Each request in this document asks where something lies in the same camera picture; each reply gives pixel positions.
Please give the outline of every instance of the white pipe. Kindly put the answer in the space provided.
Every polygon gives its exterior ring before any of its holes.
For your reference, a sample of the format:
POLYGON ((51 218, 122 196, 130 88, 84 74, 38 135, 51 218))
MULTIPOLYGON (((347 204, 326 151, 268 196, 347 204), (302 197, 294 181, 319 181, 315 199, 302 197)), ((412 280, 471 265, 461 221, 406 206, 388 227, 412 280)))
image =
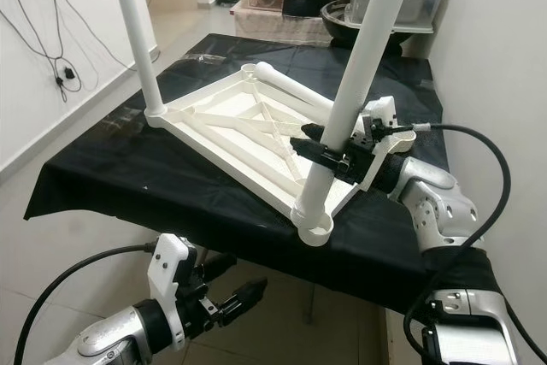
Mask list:
MULTIPOLYGON (((402 3, 403 0, 370 0, 368 4, 321 138, 331 150, 342 150, 353 131, 402 3)), ((330 237, 330 230, 321 230, 318 226, 325 214, 325 200, 333 181, 331 170, 314 163, 292 208, 292 223, 306 244, 321 245, 330 237)))
POLYGON ((282 91, 286 91, 306 103, 321 108, 321 110, 325 110, 327 113, 332 109, 332 100, 323 97, 321 94, 316 93, 305 85, 301 85, 289 76, 285 76, 281 72, 278 72, 271 64, 258 62, 255 68, 255 76, 259 80, 267 81, 280 88, 282 91))
POLYGON ((146 47, 143 24, 138 15, 137 3, 135 0, 120 0, 120 7, 146 102, 144 113, 147 117, 162 115, 168 110, 163 105, 162 95, 157 85, 150 54, 146 47))

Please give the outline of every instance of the plastic storage container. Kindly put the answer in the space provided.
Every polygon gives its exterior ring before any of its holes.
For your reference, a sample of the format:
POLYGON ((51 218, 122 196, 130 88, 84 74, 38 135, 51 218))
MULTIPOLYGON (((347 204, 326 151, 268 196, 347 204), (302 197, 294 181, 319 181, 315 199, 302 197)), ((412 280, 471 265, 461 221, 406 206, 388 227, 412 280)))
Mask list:
MULTIPOLYGON (((433 33, 432 21, 441 0, 403 0, 395 21, 395 32, 433 33)), ((345 9, 345 19, 361 24, 370 0, 350 0, 345 9)))

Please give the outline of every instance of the table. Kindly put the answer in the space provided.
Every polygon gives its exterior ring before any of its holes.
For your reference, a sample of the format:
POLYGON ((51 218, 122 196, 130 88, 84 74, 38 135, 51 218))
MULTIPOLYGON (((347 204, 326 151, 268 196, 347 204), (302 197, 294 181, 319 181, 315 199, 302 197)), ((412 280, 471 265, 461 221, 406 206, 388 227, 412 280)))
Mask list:
MULTIPOLYGON (((334 99, 349 51, 211 34, 158 76, 164 101, 271 63, 334 99)), ((392 95, 400 124, 441 121, 426 60, 387 57, 369 99, 392 95)), ((162 129, 148 127, 141 93, 43 166, 25 218, 87 209, 186 236, 191 242, 404 312, 426 281, 410 215, 376 191, 357 194, 334 218, 323 247, 300 241, 290 221, 162 129)), ((411 154, 447 169, 442 133, 411 154)))

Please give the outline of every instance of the white plastic bracket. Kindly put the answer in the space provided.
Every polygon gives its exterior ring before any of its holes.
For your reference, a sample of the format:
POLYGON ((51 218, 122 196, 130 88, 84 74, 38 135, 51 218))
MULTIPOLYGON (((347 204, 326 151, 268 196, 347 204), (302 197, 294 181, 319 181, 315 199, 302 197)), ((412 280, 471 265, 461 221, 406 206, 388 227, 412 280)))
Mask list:
POLYGON ((185 344, 185 332, 176 307, 175 293, 179 284, 174 282, 179 263, 186 261, 189 255, 184 241, 174 234, 160 235, 148 267, 150 297, 160 304, 168 320, 174 350, 182 349, 185 344))
MULTIPOLYGON (((368 102, 362 111, 362 116, 370 116, 371 119, 380 119, 385 126, 397 127, 397 113, 395 112, 395 99, 393 96, 382 97, 380 100, 368 102)), ((410 150, 416 140, 415 132, 398 132, 391 136, 385 136, 373 149, 374 159, 367 175, 359 185, 363 191, 367 191, 373 184, 374 177, 385 160, 388 153, 402 153, 410 150)))

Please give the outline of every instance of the black plastic sheet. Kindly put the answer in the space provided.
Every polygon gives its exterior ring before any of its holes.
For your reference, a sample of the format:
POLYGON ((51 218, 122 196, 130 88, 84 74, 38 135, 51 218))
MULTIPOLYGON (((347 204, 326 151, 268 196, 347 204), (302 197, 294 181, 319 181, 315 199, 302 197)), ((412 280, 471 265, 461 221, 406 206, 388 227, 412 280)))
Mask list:
MULTIPOLYGON (((265 61, 334 98, 349 55, 212 34, 158 81, 169 102, 242 64, 265 61)), ((368 98, 390 95, 400 124, 441 121, 426 60, 383 60, 368 98)), ((69 209, 113 215, 399 312, 423 286, 426 274, 411 219, 400 204, 376 191, 361 192, 334 218, 330 241, 308 247, 283 215, 170 133, 149 127, 143 109, 137 93, 47 161, 25 218, 69 209)), ((447 168, 441 133, 419 138, 411 154, 447 168)))

